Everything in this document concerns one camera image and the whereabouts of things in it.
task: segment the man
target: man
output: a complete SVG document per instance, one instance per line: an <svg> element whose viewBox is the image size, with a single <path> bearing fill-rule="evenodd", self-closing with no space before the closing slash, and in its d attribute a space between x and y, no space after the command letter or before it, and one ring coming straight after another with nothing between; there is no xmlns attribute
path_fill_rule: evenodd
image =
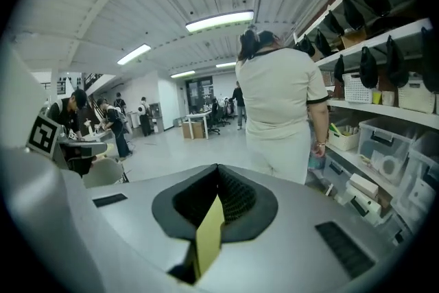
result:
<svg viewBox="0 0 439 293"><path fill-rule="evenodd" d="M121 160L125 160L132 152L128 148L125 137L123 135L123 122L119 116L119 111L114 106L108 104L105 98L99 98L96 102L97 106L104 113L104 119L101 124L104 125L104 130L111 128L115 134L117 151Z"/></svg>
<svg viewBox="0 0 439 293"><path fill-rule="evenodd" d="M141 104L139 106L139 118L140 118L140 126L142 127L143 135L149 136L151 134L151 125L150 125L150 105L146 102L146 97L142 97Z"/></svg>
<svg viewBox="0 0 439 293"><path fill-rule="evenodd" d="M121 93L116 94L116 100L115 100L114 105L115 105L115 108L120 108L121 112L126 116L126 114L125 114L126 104L125 104L125 100L123 100L121 98Z"/></svg>
<svg viewBox="0 0 439 293"><path fill-rule="evenodd" d="M82 89L77 89L70 98L59 99L52 104L46 116L64 126L67 130L67 136L72 130L79 139L82 139L76 111L84 108L86 103L87 94Z"/></svg>
<svg viewBox="0 0 439 293"><path fill-rule="evenodd" d="M247 123L246 105L244 104L244 98L242 97L242 90L239 86L239 82L236 81L236 88L233 91L232 100L236 99L236 105L238 109L238 130L242 130L242 115Z"/></svg>

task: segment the dark hair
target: dark hair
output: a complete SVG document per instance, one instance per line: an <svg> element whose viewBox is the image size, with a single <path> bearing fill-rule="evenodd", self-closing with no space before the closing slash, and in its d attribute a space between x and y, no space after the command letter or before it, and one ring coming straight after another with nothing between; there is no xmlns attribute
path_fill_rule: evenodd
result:
<svg viewBox="0 0 439 293"><path fill-rule="evenodd" d="M77 89L71 94L72 97L75 97L76 105L78 109L82 109L87 104L87 93L85 93L82 89Z"/></svg>
<svg viewBox="0 0 439 293"><path fill-rule="evenodd" d="M106 103L107 102L107 99L105 99L105 98L99 98L97 101L96 101L96 105L99 107L99 106L101 106L103 103Z"/></svg>
<svg viewBox="0 0 439 293"><path fill-rule="evenodd" d="M239 37L241 43L241 51L238 54L238 60L247 60L253 58L256 52L277 40L276 35L270 31L262 31L256 34L252 30L246 30Z"/></svg>

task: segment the floor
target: floor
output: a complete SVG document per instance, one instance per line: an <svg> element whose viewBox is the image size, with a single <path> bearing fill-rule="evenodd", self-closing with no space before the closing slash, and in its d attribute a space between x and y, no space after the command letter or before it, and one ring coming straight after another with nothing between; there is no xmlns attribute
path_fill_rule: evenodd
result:
<svg viewBox="0 0 439 293"><path fill-rule="evenodd" d="M213 163L252 169L245 129L238 131L236 120L220 129L221 135L209 134L209 140L183 139L180 127L134 138L128 144L134 154L123 162L128 178L145 180Z"/></svg>

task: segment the person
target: person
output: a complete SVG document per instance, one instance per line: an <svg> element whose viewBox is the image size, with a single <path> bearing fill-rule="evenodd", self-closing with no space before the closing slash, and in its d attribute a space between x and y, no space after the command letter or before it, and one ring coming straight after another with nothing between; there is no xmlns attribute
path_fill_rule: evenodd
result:
<svg viewBox="0 0 439 293"><path fill-rule="evenodd" d="M119 116L119 112L114 106L108 104L105 98L99 98L96 102L97 106L104 113L104 119L101 124L104 125L104 130L111 128L115 134L117 151L121 159L125 159L132 152L128 148L125 137L123 135L123 122Z"/></svg>
<svg viewBox="0 0 439 293"><path fill-rule="evenodd" d="M151 125L150 125L150 105L146 102L146 97L142 97L139 110L139 118L140 118L140 126L142 128L143 135L149 136L151 134Z"/></svg>
<svg viewBox="0 0 439 293"><path fill-rule="evenodd" d="M126 104L125 104L125 100L123 100L121 97L121 93L116 93L116 100L114 102L114 106L115 108L120 108L121 112L123 113L123 116L126 116L125 114Z"/></svg>
<svg viewBox="0 0 439 293"><path fill-rule="evenodd" d="M284 48L269 31L247 30L239 38L236 75L248 112L246 139L255 168L305 183L311 149L307 108L316 156L323 156L329 127L329 98L318 66L306 54Z"/></svg>
<svg viewBox="0 0 439 293"><path fill-rule="evenodd" d="M233 91L233 95L231 99L232 100L236 99L237 112L238 112L238 130L241 130L242 115L244 114L244 119L246 120L247 123L247 112L246 112L246 105L244 104L244 98L242 97L242 90L238 81L236 81L236 88Z"/></svg>
<svg viewBox="0 0 439 293"><path fill-rule="evenodd" d="M77 138L82 139L77 111L86 106L87 94L77 89L70 98L59 99L53 103L46 116L66 128L67 136L72 130Z"/></svg>

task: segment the fluorescent light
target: fluorescent light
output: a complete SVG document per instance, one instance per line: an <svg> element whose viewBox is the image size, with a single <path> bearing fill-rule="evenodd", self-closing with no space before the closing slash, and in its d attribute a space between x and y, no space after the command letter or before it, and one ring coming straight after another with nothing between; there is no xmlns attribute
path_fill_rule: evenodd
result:
<svg viewBox="0 0 439 293"><path fill-rule="evenodd" d="M227 62L226 64L218 64L217 67L228 67L228 66L235 66L236 62Z"/></svg>
<svg viewBox="0 0 439 293"><path fill-rule="evenodd" d="M186 24L186 28L189 32L196 32L203 30L204 28L215 27L225 23L251 21L253 20L253 16L253 11L231 12L229 14L212 16L199 21L189 22Z"/></svg>
<svg viewBox="0 0 439 293"><path fill-rule="evenodd" d="M188 72L176 73L175 75L172 75L171 78L177 78L177 77L189 76L189 75L193 75L194 73L195 73L195 71L188 71Z"/></svg>
<svg viewBox="0 0 439 293"><path fill-rule="evenodd" d="M146 53L147 51L151 50L151 47L149 45L143 44L137 49L131 51L128 55L125 55L121 60L119 60L117 63L119 65L124 65L127 62L130 62L132 59L137 58L137 56Z"/></svg>

